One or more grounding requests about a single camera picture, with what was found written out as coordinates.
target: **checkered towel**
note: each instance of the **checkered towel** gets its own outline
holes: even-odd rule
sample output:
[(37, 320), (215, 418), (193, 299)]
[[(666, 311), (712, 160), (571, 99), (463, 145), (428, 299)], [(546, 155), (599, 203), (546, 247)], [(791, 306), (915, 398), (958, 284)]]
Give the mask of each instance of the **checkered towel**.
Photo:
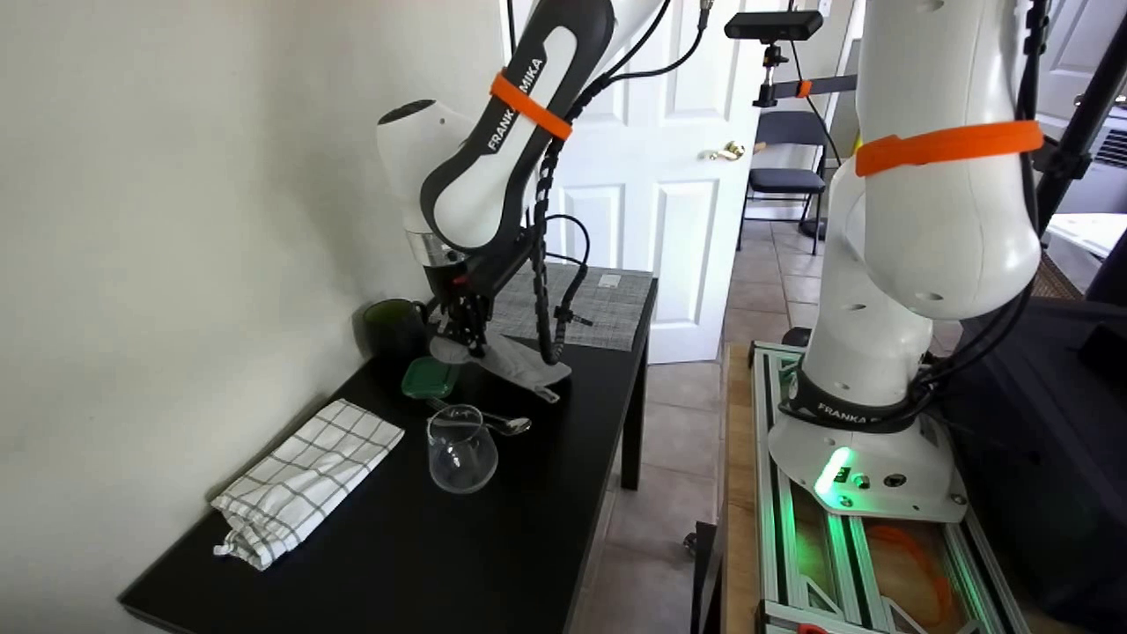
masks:
[(215, 547), (215, 557), (240, 557), (268, 571), (295, 550), (399, 439), (399, 427), (354, 402), (323, 406), (278, 449), (210, 500), (234, 529)]

